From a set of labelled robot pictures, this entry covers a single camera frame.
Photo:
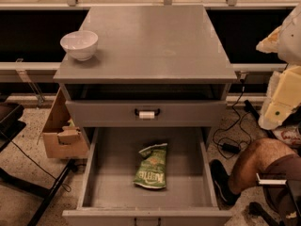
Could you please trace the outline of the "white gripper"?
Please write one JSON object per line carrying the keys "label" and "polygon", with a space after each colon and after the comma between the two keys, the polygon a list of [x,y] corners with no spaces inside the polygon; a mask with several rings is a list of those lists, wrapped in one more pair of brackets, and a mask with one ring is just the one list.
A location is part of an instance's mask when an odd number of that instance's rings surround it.
{"label": "white gripper", "polygon": [[[290,64],[301,65],[301,4],[298,4],[265,39],[256,45],[265,54],[276,53]],[[259,126],[265,130],[279,127],[301,105],[301,67],[291,66],[273,72],[263,102]]]}

